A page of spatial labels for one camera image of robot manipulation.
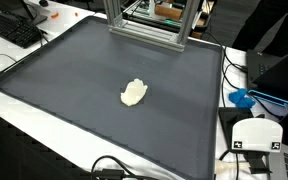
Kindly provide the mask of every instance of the white device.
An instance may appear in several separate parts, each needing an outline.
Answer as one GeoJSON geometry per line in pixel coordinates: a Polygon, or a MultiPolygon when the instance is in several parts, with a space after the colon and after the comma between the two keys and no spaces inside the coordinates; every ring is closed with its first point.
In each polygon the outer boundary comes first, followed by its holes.
{"type": "Polygon", "coordinates": [[[283,128],[277,122],[249,118],[237,122],[232,130],[232,149],[275,152],[281,150],[283,128]]]}

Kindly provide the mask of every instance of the table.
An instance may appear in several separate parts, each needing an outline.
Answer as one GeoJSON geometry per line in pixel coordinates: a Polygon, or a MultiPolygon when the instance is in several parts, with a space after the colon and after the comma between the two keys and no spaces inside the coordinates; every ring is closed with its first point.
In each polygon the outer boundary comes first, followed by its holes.
{"type": "MultiPolygon", "coordinates": [[[[31,2],[38,4],[38,0],[31,0],[31,2]]],[[[94,15],[95,13],[49,1],[49,6],[45,8],[45,11],[42,11],[42,14],[47,15],[49,19],[39,24],[38,27],[48,32],[49,35],[47,37],[49,40],[52,40],[73,26],[83,17],[94,15]],[[58,12],[60,16],[56,19],[51,19],[50,15],[55,14],[56,12],[58,12]]],[[[104,14],[95,14],[95,16],[106,18],[104,14]]],[[[40,44],[37,43],[28,49],[21,49],[0,38],[0,54],[3,53],[10,55],[17,61],[29,55],[39,47],[40,44]]],[[[227,54],[234,63],[245,65],[245,52],[228,48],[227,54]]],[[[14,62],[12,62],[9,58],[0,56],[0,71],[13,63],[14,62]]],[[[246,76],[237,69],[230,68],[228,70],[227,77],[238,87],[246,86],[246,76]]],[[[225,83],[225,96],[232,91],[234,91],[234,89],[225,83]]],[[[228,101],[228,99],[225,101],[227,106],[234,106],[228,101]]],[[[255,114],[266,114],[266,112],[264,112],[264,110],[257,105],[252,109],[252,111],[255,114]]],[[[142,157],[128,152],[114,144],[102,140],[91,133],[68,124],[58,118],[50,116],[45,112],[26,105],[2,93],[0,93],[0,117],[86,170],[90,170],[93,162],[98,157],[102,155],[112,155],[133,167],[132,171],[138,175],[147,175],[159,179],[182,179],[179,176],[147,161],[146,159],[143,159],[142,157]]],[[[224,140],[223,131],[218,121],[216,157],[219,157],[226,149],[227,147],[224,140]]],[[[235,156],[228,155],[225,160],[234,162],[235,156]]],[[[98,167],[117,168],[117,165],[110,160],[103,160],[98,164],[98,167]]],[[[224,174],[218,175],[217,179],[235,179],[235,175],[236,171],[231,170],[224,174]]],[[[241,171],[240,179],[266,179],[266,175],[250,176],[249,172],[241,171]]]]}

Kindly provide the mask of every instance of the blue cloth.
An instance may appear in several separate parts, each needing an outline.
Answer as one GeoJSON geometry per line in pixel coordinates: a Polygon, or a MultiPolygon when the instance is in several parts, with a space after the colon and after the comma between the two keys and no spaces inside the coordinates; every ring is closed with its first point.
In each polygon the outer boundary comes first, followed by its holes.
{"type": "Polygon", "coordinates": [[[237,92],[230,93],[228,98],[237,108],[252,108],[255,105],[255,101],[245,97],[246,93],[246,89],[238,89],[237,92]]]}

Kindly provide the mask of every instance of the black cable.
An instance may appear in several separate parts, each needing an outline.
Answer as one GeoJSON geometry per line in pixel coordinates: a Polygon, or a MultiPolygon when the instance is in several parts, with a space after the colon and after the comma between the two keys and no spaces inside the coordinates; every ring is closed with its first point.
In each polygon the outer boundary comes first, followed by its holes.
{"type": "MultiPolygon", "coordinates": [[[[222,43],[220,43],[212,34],[210,34],[210,33],[208,33],[208,32],[204,32],[205,34],[208,34],[210,37],[212,37],[215,41],[216,41],[216,43],[217,44],[219,44],[221,47],[222,47],[222,49],[224,49],[224,56],[226,57],[226,59],[228,60],[228,62],[230,63],[230,64],[234,64],[234,63],[232,63],[232,61],[228,58],[228,56],[227,56],[227,53],[226,53],[226,49],[227,49],[227,47],[224,47],[223,45],[222,45],[222,43]]],[[[244,66],[242,66],[242,65],[238,65],[238,64],[234,64],[233,65],[235,68],[237,68],[237,69],[239,69],[240,71],[242,71],[242,72],[245,72],[246,71],[246,67],[244,67],[244,66]]]]}
{"type": "Polygon", "coordinates": [[[94,172],[96,164],[97,164],[100,160],[102,160],[102,159],[111,159],[111,160],[115,161],[115,162],[116,162],[124,171],[126,171],[129,175],[136,176],[134,173],[132,173],[130,170],[128,170],[128,169],[124,166],[124,163],[122,163],[119,159],[117,159],[117,158],[114,157],[114,156],[109,156],[109,155],[107,155],[107,156],[102,156],[102,157],[98,158],[98,159],[94,162],[94,164],[93,164],[93,166],[92,166],[91,173],[94,172]]]}
{"type": "Polygon", "coordinates": [[[238,176],[240,174],[240,164],[238,163],[238,155],[237,153],[235,154],[236,156],[236,180],[238,180],[238,176]]]}
{"type": "Polygon", "coordinates": [[[141,3],[143,2],[143,0],[141,0],[138,5],[136,6],[136,8],[134,9],[134,11],[131,14],[131,17],[133,16],[134,12],[137,10],[137,8],[141,5],[141,3]]]}
{"type": "Polygon", "coordinates": [[[102,156],[102,157],[98,158],[98,159],[93,163],[93,166],[92,166],[92,169],[91,169],[91,173],[94,173],[96,164],[97,164],[100,160],[102,160],[102,159],[111,159],[111,160],[113,160],[114,162],[116,162],[125,172],[128,173],[128,175],[124,175],[123,178],[135,178],[135,179],[138,179],[138,180],[158,180],[158,179],[155,179],[155,178],[152,178],[152,177],[137,176],[137,175],[135,175],[134,173],[132,173],[130,170],[128,170],[128,169],[126,168],[126,166],[124,165],[125,163],[123,163],[122,161],[120,161],[120,160],[117,159],[116,157],[110,156],[110,155],[106,155],[106,156],[102,156]]]}
{"type": "Polygon", "coordinates": [[[225,99],[224,99],[224,82],[225,82],[225,73],[227,71],[227,69],[231,66],[231,64],[229,64],[226,69],[225,69],[225,72],[223,73],[223,79],[222,79],[222,102],[223,102],[223,107],[226,107],[225,105],[225,99]]]}
{"type": "Polygon", "coordinates": [[[13,60],[14,62],[17,62],[14,58],[12,58],[11,56],[9,56],[7,54],[0,54],[0,56],[6,56],[6,57],[10,58],[11,60],[13,60]]]}
{"type": "Polygon", "coordinates": [[[45,39],[45,41],[46,41],[47,43],[50,42],[50,41],[44,36],[44,34],[42,34],[42,36],[43,36],[43,39],[45,39]]]}
{"type": "Polygon", "coordinates": [[[223,78],[227,81],[227,83],[230,85],[230,86],[232,86],[234,89],[239,89],[238,87],[236,87],[236,86],[234,86],[229,80],[228,80],[228,78],[226,77],[226,72],[227,72],[227,70],[228,70],[228,68],[230,67],[230,66],[234,66],[235,64],[229,64],[228,66],[226,66],[226,69],[224,70],[224,62],[223,62],[223,64],[222,64],[222,72],[223,72],[223,78]]]}
{"type": "Polygon", "coordinates": [[[223,159],[225,158],[225,156],[229,153],[229,150],[226,150],[221,156],[220,158],[218,158],[218,160],[223,161],[223,159]]]}
{"type": "Polygon", "coordinates": [[[41,47],[43,47],[43,33],[40,29],[38,29],[39,33],[40,33],[40,43],[41,43],[41,47]]]}
{"type": "Polygon", "coordinates": [[[5,68],[4,70],[1,71],[1,73],[5,73],[7,70],[13,68],[14,66],[16,66],[17,64],[21,63],[23,60],[17,61],[16,63],[10,65],[9,67],[5,68]]]}
{"type": "Polygon", "coordinates": [[[146,180],[158,180],[152,177],[147,176],[132,176],[132,175],[126,175],[125,178],[134,178],[134,179],[146,179],[146,180]]]}

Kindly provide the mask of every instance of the blue object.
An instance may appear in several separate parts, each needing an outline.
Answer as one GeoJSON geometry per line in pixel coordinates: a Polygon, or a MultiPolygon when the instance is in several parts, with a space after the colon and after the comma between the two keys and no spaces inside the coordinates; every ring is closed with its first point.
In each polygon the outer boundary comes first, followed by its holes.
{"type": "Polygon", "coordinates": [[[230,93],[228,98],[237,108],[252,108],[255,105],[255,101],[245,97],[246,93],[246,89],[238,89],[237,92],[230,93]]]}
{"type": "Polygon", "coordinates": [[[251,95],[253,95],[253,97],[255,97],[257,99],[261,99],[261,100],[267,101],[269,103],[276,104],[278,106],[285,107],[285,104],[288,105],[287,100],[280,99],[280,98],[277,98],[277,97],[274,97],[274,96],[271,96],[271,95],[268,95],[268,94],[265,94],[265,93],[262,93],[262,92],[259,92],[256,90],[250,90],[250,91],[248,91],[248,93],[250,93],[251,95]]]}

